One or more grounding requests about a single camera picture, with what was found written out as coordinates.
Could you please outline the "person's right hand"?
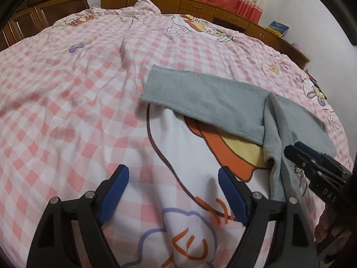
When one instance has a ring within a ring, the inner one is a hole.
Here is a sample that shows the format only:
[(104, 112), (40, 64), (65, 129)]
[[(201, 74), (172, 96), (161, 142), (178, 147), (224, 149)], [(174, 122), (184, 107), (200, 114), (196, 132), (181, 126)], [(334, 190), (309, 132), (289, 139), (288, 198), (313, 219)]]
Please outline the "person's right hand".
[(336, 219), (336, 212), (326, 206), (315, 228), (315, 239), (317, 243), (321, 243), (328, 235), (338, 236), (339, 238), (346, 238), (350, 235), (350, 230), (342, 223), (338, 224)]

